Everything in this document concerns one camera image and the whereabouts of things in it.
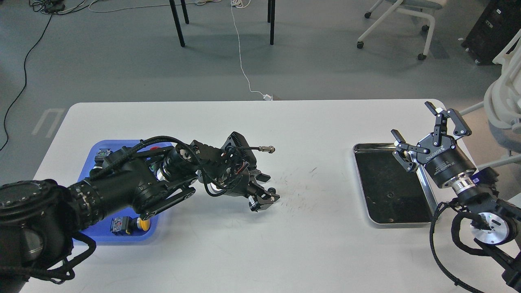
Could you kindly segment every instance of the chair leg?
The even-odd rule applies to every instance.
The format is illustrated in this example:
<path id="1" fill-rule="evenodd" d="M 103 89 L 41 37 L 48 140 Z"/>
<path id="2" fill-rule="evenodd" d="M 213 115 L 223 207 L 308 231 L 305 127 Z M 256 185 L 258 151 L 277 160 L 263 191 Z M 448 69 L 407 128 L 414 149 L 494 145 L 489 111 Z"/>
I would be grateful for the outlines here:
<path id="1" fill-rule="evenodd" d="M 268 0 L 268 23 L 271 22 L 271 0 Z"/>
<path id="2" fill-rule="evenodd" d="M 176 24 L 176 30 L 177 30 L 177 37 L 179 38 L 179 43 L 181 44 L 181 47 L 184 47 L 184 38 L 183 38 L 183 32 L 181 31 L 181 24 L 179 23 L 179 16 L 177 15 L 177 9 L 176 9 L 176 3 L 174 0 L 170 1 L 170 8 L 172 9 L 173 14 L 173 21 Z"/>
<path id="3" fill-rule="evenodd" d="M 429 27 L 429 32 L 427 33 L 427 40 L 425 41 L 425 48 L 423 51 L 423 56 L 424 56 L 423 59 L 425 59 L 425 56 L 427 56 L 427 54 L 429 53 L 430 42 L 432 41 L 432 34 L 434 32 L 434 26 L 436 24 L 436 21 L 434 20 L 434 16 L 432 16 L 431 14 L 428 14 L 428 13 L 413 11 L 413 10 L 404 9 L 404 8 L 398 8 L 396 10 L 396 12 L 407 14 L 407 15 L 412 15 L 412 16 L 416 16 L 416 17 L 426 18 L 429 21 L 430 27 Z"/>
<path id="4" fill-rule="evenodd" d="M 181 0 L 181 8 L 183 8 L 184 23 L 190 24 L 190 21 L 188 20 L 187 4 L 185 0 Z"/>
<path id="5" fill-rule="evenodd" d="M 358 42 L 363 42 L 364 39 L 370 34 L 384 19 L 386 19 L 393 11 L 398 9 L 398 6 L 402 4 L 403 0 L 397 0 L 380 18 L 378 18 L 372 26 L 370 26 L 361 36 L 358 38 Z"/>
<path id="6" fill-rule="evenodd" d="M 372 7 L 371 9 L 369 9 L 367 12 L 373 12 L 375 11 L 376 7 L 380 6 L 380 4 L 382 4 L 383 0 L 378 0 L 378 2 L 376 2 Z"/>
<path id="7" fill-rule="evenodd" d="M 424 13 L 427 13 L 427 14 L 430 14 L 430 15 L 434 16 L 434 11 L 435 11 L 434 9 L 427 9 L 427 8 L 424 8 L 424 9 L 422 9 L 421 12 L 424 12 Z M 425 25 L 426 25 L 428 28 L 430 27 L 430 20 L 429 20 L 429 19 L 427 19 Z"/>
<path id="8" fill-rule="evenodd" d="M 364 17 L 365 18 L 369 18 L 371 17 L 371 14 L 373 13 L 373 11 L 375 11 L 376 7 L 378 7 L 380 4 L 382 4 L 383 0 L 378 0 L 378 2 L 376 2 L 372 7 L 371 9 L 369 9 L 365 14 L 364 14 Z"/>
<path id="9" fill-rule="evenodd" d="M 275 37 L 275 0 L 270 0 L 271 2 L 271 20 L 270 20 L 270 31 L 269 31 L 269 44 L 273 45 L 273 39 Z"/>

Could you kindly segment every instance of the cable connector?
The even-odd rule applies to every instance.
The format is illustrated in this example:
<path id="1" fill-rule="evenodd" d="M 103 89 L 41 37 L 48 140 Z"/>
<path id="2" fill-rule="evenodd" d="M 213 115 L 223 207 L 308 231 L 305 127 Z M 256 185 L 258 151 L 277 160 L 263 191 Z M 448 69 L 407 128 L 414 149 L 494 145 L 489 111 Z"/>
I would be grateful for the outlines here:
<path id="1" fill-rule="evenodd" d="M 259 146 L 259 151 L 261 152 L 268 152 L 270 154 L 273 154 L 275 152 L 275 148 L 273 145 L 270 146 Z"/>

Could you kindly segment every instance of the white cable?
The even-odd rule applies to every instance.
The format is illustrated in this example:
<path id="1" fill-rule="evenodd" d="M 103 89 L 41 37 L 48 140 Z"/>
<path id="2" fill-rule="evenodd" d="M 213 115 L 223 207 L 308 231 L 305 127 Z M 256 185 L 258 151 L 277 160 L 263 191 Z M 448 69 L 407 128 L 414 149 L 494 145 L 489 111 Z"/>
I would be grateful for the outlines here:
<path id="1" fill-rule="evenodd" d="M 252 91 L 252 86 L 250 85 L 250 80 L 249 78 L 246 76 L 246 73 L 244 72 L 244 69 L 242 68 L 242 57 L 241 57 L 241 38 L 239 37 L 239 30 L 237 29 L 237 25 L 235 23 L 235 16 L 233 15 L 233 1 L 231 2 L 231 5 L 230 5 L 230 8 L 231 8 L 231 16 L 233 18 L 233 26 L 235 27 L 235 31 L 237 32 L 237 40 L 239 41 L 239 61 L 241 63 L 241 70 L 242 70 L 242 74 L 244 74 L 244 77 L 246 78 L 246 80 L 248 81 L 248 88 L 250 89 L 250 92 L 252 93 L 259 93 L 261 95 L 263 95 L 263 98 L 266 99 L 266 97 L 270 97 L 270 95 L 265 95 L 259 91 Z"/>
<path id="2" fill-rule="evenodd" d="M 197 6 L 201 6 L 201 5 L 205 5 L 206 3 L 208 2 L 221 2 L 222 0 L 196 0 L 195 2 L 190 2 L 190 3 L 186 3 L 186 4 L 195 4 Z M 116 12 L 116 11 L 121 11 L 121 10 L 127 10 L 127 9 L 135 9 L 135 8 L 148 8 L 148 7 L 159 7 L 159 6 L 170 6 L 170 4 L 159 4 L 159 5 L 147 5 L 147 6 L 137 6 L 137 7 L 125 7 L 125 8 L 120 8 L 120 9 L 114 9 L 114 10 L 107 10 L 107 11 L 98 11 L 98 10 L 92 10 L 91 6 L 96 3 L 96 0 L 94 0 L 90 5 L 89 5 L 89 10 L 92 11 L 92 12 L 97 12 L 97 13 L 107 13 L 107 12 Z"/>
<path id="3" fill-rule="evenodd" d="M 92 12 L 97 12 L 97 13 L 116 12 L 116 11 L 121 11 L 121 10 L 126 10 L 126 9 L 135 9 L 135 8 L 147 8 L 147 7 L 170 6 L 170 4 L 160 4 L 160 5 L 148 5 L 148 6 L 137 6 L 137 7 L 125 7 L 125 8 L 120 8 L 120 9 L 115 9 L 115 10 L 107 10 L 107 11 L 98 11 L 98 10 L 92 10 L 92 9 L 91 9 L 92 4 L 94 4 L 94 3 L 96 3 L 96 0 L 94 0 L 94 1 L 89 5 L 89 10 L 92 11 Z"/>
<path id="4" fill-rule="evenodd" d="M 76 9 L 76 8 L 80 8 L 80 6 L 83 5 L 83 4 L 85 4 L 85 2 L 87 2 L 87 0 L 83 0 L 83 2 L 80 3 L 80 5 L 78 5 L 78 6 L 76 6 L 76 7 L 69 8 L 69 9 L 65 9 L 65 10 L 63 10 L 63 11 L 60 11 L 59 13 L 61 14 L 61 13 L 65 13 L 65 12 L 71 11 L 71 10 Z"/>
<path id="5" fill-rule="evenodd" d="M 248 4 L 244 4 L 244 0 L 231 0 L 231 5 L 235 8 L 246 8 L 252 2 L 252 0 L 248 1 Z"/>

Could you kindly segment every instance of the chair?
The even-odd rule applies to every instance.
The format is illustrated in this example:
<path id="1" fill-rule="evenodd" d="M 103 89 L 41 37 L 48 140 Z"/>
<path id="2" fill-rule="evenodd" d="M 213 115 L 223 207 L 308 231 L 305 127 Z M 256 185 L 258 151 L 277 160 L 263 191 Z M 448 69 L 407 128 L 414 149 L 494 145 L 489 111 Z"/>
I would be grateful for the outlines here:
<path id="1" fill-rule="evenodd" d="M 176 2 L 175 0 L 169 0 L 169 2 L 170 8 L 172 10 L 173 20 L 176 24 L 177 37 L 179 38 L 181 47 L 184 47 L 184 37 L 183 32 L 181 31 L 179 16 L 177 15 Z M 181 8 L 183 10 L 184 23 L 188 25 L 190 21 L 188 20 L 187 4 L 185 0 L 181 0 Z M 275 0 L 268 0 L 268 23 L 270 23 L 269 44 L 273 45 L 273 39 L 275 36 Z"/>
<path id="2" fill-rule="evenodd" d="M 412 15 L 416 17 L 421 17 L 427 19 L 427 24 L 422 26 L 422 31 L 428 31 L 427 40 L 425 41 L 425 48 L 423 53 L 418 54 L 418 60 L 424 60 L 429 53 L 430 42 L 432 40 L 432 33 L 434 31 L 435 20 L 434 20 L 434 11 L 439 10 L 445 6 L 447 0 L 386 0 L 387 2 L 393 3 L 392 6 L 378 18 L 373 25 L 368 28 L 361 36 L 358 38 L 358 42 L 356 47 L 358 49 L 362 49 L 364 47 L 364 39 L 369 35 L 383 20 L 385 20 L 393 11 L 398 13 L 403 13 L 407 15 Z M 371 9 L 364 15 L 365 18 L 371 17 L 371 13 L 383 2 L 383 0 L 378 0 Z"/>

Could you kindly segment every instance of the black cable on floor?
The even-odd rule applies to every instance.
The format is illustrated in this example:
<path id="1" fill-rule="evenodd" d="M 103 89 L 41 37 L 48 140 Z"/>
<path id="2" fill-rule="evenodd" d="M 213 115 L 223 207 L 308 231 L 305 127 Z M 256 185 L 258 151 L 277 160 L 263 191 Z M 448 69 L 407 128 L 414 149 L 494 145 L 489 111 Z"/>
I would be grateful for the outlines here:
<path id="1" fill-rule="evenodd" d="M 13 102 L 9 105 L 9 108 L 7 108 L 7 111 L 5 113 L 5 116 L 4 116 L 4 132 L 5 132 L 5 135 L 6 135 L 7 139 L 6 139 L 5 143 L 4 143 L 4 145 L 0 148 L 0 151 L 4 149 L 4 147 L 7 145 L 7 142 L 9 141 L 9 134 L 7 133 L 7 127 L 6 127 L 7 114 L 9 114 L 9 110 L 15 104 L 15 102 L 18 100 L 18 98 L 22 95 L 23 91 L 27 87 L 27 70 L 26 70 L 27 57 L 29 57 L 29 53 L 31 53 L 31 51 L 34 49 L 34 47 L 36 47 L 36 45 L 38 45 L 38 43 L 42 40 L 43 35 L 45 34 L 45 31 L 47 30 L 47 27 L 49 26 L 49 23 L 51 23 L 52 17 L 53 17 L 53 15 L 51 14 L 51 16 L 49 17 L 49 21 L 47 22 L 47 25 L 45 26 L 45 29 L 43 29 L 42 35 L 36 41 L 34 46 L 27 52 L 27 55 L 26 55 L 25 59 L 23 60 L 23 75 L 24 75 L 23 88 L 20 91 L 20 93 L 18 94 L 18 96 L 16 96 L 16 99 L 14 99 Z"/>

